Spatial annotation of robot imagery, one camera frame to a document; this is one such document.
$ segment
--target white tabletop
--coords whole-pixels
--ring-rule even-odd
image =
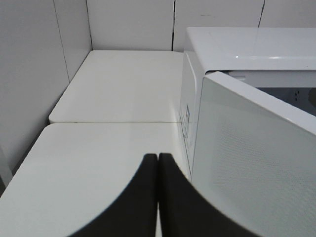
[[[177,123],[53,124],[0,198],[0,236],[61,237],[121,193],[145,153],[172,153],[187,175]]]
[[[89,53],[49,116],[55,122],[177,122],[183,53]]]

